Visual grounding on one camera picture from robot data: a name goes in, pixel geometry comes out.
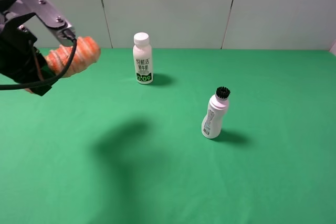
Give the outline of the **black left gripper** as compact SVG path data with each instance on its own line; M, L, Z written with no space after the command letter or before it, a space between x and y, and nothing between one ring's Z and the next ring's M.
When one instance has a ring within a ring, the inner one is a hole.
M31 57L29 47L35 47L37 38L24 23L34 16L61 45L73 45L65 30L76 37L74 26L49 0L1 0L1 74L18 84L31 83L26 74Z

